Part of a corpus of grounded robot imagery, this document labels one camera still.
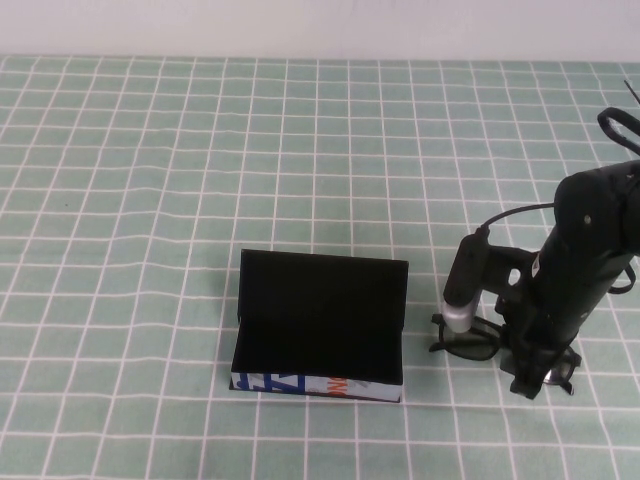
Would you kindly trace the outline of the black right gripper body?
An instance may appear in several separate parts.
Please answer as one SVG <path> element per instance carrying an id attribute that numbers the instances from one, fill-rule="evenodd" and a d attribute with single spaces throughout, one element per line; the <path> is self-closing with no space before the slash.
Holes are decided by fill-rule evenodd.
<path id="1" fill-rule="evenodd" d="M 506 349 L 522 360 L 555 359 L 583 324 L 582 287 L 502 287 L 495 311 L 504 319 L 493 337 L 493 354 Z"/>

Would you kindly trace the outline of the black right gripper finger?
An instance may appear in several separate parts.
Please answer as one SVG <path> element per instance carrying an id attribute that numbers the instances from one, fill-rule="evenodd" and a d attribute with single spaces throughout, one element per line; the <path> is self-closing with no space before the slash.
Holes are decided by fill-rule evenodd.
<path id="1" fill-rule="evenodd" d="M 509 374 L 521 374 L 524 371 L 524 347 L 521 344 L 503 348 L 500 369 Z"/>
<path id="2" fill-rule="evenodd" d="M 524 371 L 512 374 L 510 392 L 533 400 L 541 390 L 548 371 L 546 359 L 534 352 L 524 353 Z"/>

